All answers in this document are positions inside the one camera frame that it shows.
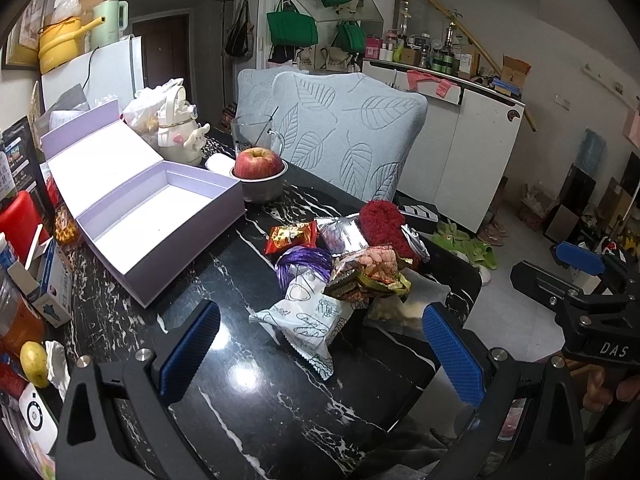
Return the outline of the person's right hand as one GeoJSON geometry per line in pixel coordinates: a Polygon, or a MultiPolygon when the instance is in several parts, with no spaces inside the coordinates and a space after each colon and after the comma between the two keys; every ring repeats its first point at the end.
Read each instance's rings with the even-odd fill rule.
{"type": "Polygon", "coordinates": [[[567,360],[566,364],[582,407],[591,413],[602,412],[614,400],[627,403],[639,399],[638,376],[621,380],[602,366],[574,360],[567,360]]]}

